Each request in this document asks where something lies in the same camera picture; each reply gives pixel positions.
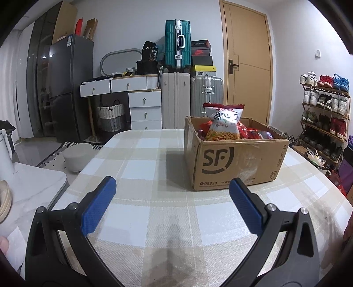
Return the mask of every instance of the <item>door frame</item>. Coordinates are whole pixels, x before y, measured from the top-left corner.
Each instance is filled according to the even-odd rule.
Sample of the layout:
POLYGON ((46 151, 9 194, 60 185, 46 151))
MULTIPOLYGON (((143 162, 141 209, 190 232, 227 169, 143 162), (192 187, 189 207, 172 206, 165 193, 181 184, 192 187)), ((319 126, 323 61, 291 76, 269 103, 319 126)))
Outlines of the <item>door frame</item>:
POLYGON ((272 55, 272 42, 271 42, 271 34, 270 28, 268 25, 267 15, 256 11, 254 9, 228 2, 225 0, 219 0, 220 10, 221 10, 221 19, 222 19, 222 32, 223 32, 223 55, 224 55, 224 80, 223 80, 223 87, 224 87, 224 94, 223 94, 223 104, 227 105, 227 98, 228 98, 228 77, 229 77, 229 59, 228 59, 228 39, 227 39, 227 27, 226 27, 226 16, 224 12, 223 4, 237 6, 251 12, 257 13, 265 17, 266 27, 267 27, 267 34, 268 34, 268 41, 270 44, 270 67, 271 67, 271 80, 270 80, 270 98, 269 98, 269 106, 268 106, 268 113, 267 113, 267 120, 266 125, 268 125, 270 120, 270 112, 271 112, 271 103, 272 103, 272 94, 273 94, 273 55, 272 55))

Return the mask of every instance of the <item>white suitcase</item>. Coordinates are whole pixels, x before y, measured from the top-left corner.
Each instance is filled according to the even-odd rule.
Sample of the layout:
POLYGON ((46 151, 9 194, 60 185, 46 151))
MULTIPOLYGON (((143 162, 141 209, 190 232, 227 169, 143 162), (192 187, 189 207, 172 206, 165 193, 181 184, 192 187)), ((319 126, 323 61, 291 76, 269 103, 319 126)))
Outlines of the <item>white suitcase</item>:
POLYGON ((183 129, 190 115, 190 74, 162 74, 162 127, 183 129))

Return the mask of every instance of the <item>wooden door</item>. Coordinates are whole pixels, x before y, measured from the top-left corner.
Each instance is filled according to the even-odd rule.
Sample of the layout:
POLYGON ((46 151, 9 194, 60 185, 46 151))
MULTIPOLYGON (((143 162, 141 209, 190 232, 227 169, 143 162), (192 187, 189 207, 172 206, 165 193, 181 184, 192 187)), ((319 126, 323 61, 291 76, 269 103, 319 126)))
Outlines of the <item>wooden door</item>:
POLYGON ((228 42, 227 104, 245 104, 243 117, 268 123, 272 62, 266 18, 239 6, 223 3, 223 7, 228 42))

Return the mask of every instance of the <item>label on refrigerator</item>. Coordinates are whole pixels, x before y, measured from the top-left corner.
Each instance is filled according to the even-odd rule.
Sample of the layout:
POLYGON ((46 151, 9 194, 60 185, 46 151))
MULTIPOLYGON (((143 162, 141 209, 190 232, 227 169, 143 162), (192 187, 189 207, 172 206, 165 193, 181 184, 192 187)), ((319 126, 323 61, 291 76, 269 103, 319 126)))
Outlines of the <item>label on refrigerator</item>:
POLYGON ((67 37, 67 45, 66 45, 66 47, 71 46, 71 38, 72 38, 72 36, 67 37))

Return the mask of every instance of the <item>silver suitcase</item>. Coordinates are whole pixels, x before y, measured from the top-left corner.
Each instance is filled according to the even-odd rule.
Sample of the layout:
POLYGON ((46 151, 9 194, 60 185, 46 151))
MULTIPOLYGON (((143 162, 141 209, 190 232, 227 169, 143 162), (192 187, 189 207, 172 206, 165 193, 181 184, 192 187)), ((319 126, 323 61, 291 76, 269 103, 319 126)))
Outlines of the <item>silver suitcase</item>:
POLYGON ((183 129, 190 115, 190 74, 162 74, 162 128, 183 129))
POLYGON ((223 103, 223 80, 210 76, 194 76, 191 78, 192 117, 205 117, 204 103, 223 103))

